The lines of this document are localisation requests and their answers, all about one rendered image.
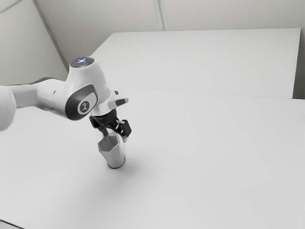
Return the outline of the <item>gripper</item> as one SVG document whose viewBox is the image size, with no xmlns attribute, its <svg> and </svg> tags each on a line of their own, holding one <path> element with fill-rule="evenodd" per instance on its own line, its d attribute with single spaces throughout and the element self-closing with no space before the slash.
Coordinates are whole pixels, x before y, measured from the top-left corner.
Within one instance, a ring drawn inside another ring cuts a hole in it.
<svg viewBox="0 0 305 229">
<path fill-rule="evenodd" d="M 111 129 L 115 133 L 122 135 L 122 140 L 124 143 L 127 142 L 128 137 L 132 133 L 132 129 L 127 120 L 119 120 L 117 118 L 117 112 L 111 111 L 108 114 L 102 116 L 89 117 L 89 120 L 94 128 L 101 131 L 104 138 L 109 134 L 107 129 Z"/>
</svg>

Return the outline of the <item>grey faceted mug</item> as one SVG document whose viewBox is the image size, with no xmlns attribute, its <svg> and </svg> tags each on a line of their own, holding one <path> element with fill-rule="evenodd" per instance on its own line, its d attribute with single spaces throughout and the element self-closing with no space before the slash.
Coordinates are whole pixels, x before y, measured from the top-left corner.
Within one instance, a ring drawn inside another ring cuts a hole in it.
<svg viewBox="0 0 305 229">
<path fill-rule="evenodd" d="M 108 132 L 108 136 L 98 142 L 98 149 L 108 166 L 117 169 L 125 163 L 125 153 L 120 136 L 111 130 Z"/>
</svg>

